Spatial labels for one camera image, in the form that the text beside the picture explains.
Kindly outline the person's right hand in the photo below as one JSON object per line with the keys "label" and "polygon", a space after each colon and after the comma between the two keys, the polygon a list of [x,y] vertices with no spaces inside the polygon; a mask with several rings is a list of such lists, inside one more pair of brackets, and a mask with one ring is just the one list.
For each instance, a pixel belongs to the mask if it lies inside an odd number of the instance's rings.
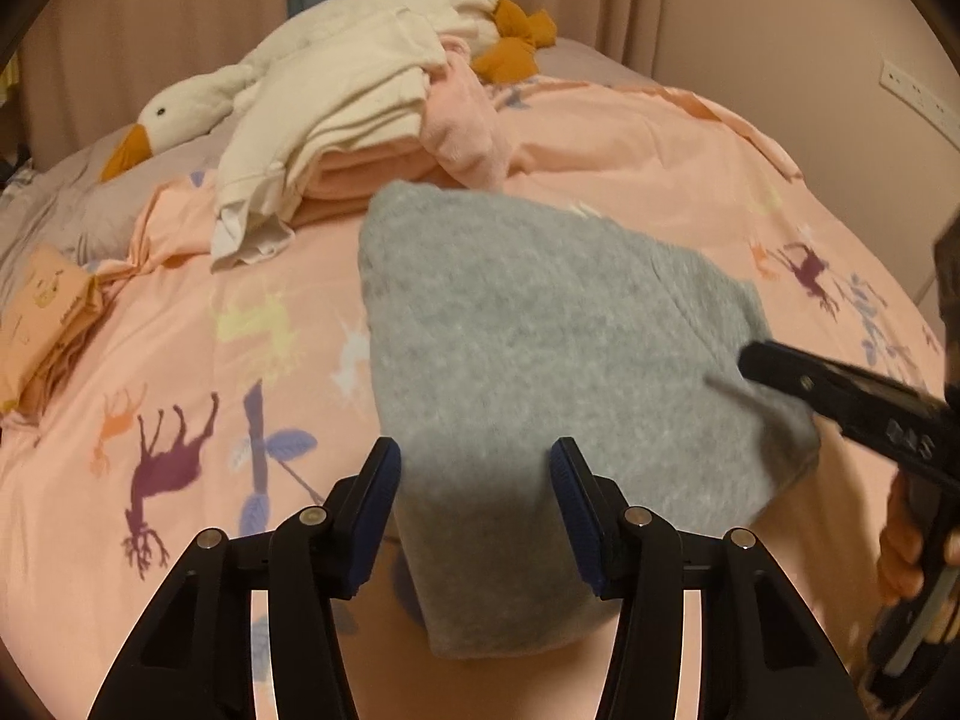
{"label": "person's right hand", "polygon": [[923,590],[919,567],[924,539],[908,505],[908,480],[903,473],[893,478],[887,497],[887,520],[878,537],[877,588],[885,606],[913,600]]}

